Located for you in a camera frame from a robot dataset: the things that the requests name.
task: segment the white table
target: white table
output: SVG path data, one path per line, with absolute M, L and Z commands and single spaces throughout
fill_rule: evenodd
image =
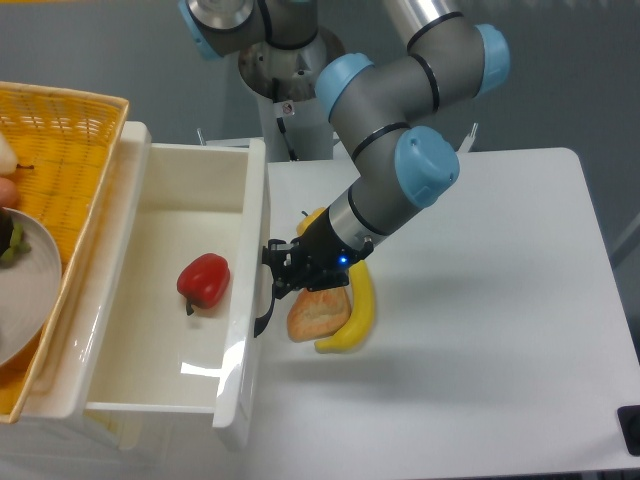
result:
M 269 166 L 272 236 L 356 177 L 346 161 Z M 640 369 L 578 158 L 461 156 L 458 183 L 367 260 L 363 349 L 264 334 L 243 479 L 414 479 L 640 467 L 616 410 Z

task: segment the yellow basket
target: yellow basket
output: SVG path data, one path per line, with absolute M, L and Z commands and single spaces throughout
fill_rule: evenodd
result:
M 63 267 L 58 299 L 40 335 L 0 367 L 0 423 L 18 420 L 42 369 L 128 109 L 121 98 L 0 82 L 0 132 L 19 163 L 34 167 L 9 177 L 20 191 L 17 208 L 49 230 Z

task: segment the yellow banana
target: yellow banana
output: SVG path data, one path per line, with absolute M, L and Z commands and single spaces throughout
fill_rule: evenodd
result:
M 311 215 L 307 215 L 302 219 L 302 221 L 296 227 L 296 233 L 298 234 L 299 237 L 304 233 L 307 227 L 311 225 L 311 222 L 313 222 L 316 218 L 318 218 L 320 214 L 324 212 L 324 210 L 325 210 L 324 207 L 316 208 Z
M 324 208 L 318 208 L 311 215 L 302 220 L 296 227 L 298 236 L 302 235 L 307 227 L 322 212 Z M 367 338 L 376 314 L 376 296 L 369 275 L 369 269 L 364 260 L 359 261 L 349 268 L 349 279 L 353 293 L 353 309 L 347 323 L 331 337 L 323 338 L 315 342 L 319 353 L 345 352 L 357 347 Z

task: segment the open drawer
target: open drawer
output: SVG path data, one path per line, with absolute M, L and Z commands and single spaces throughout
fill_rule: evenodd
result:
M 257 342 L 260 250 L 268 235 L 264 145 L 154 144 L 86 409 L 213 414 L 246 442 Z M 231 281 L 213 309 L 185 312 L 181 271 L 214 252 Z
M 125 126 L 135 155 L 116 162 L 85 274 L 25 419 L 103 429 L 131 448 L 147 426 L 199 414 L 240 448 L 259 355 L 253 322 L 269 293 L 259 269 L 270 218 L 264 144 L 143 148 L 145 135 L 142 124 Z M 176 281 L 207 252 L 227 259 L 231 281 L 216 307 L 187 316 Z

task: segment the bread slice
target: bread slice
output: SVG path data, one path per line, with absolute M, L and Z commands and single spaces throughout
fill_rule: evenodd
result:
M 302 290 L 287 316 L 287 331 L 294 342 L 305 342 L 336 333 L 351 315 L 344 287 L 310 292 Z

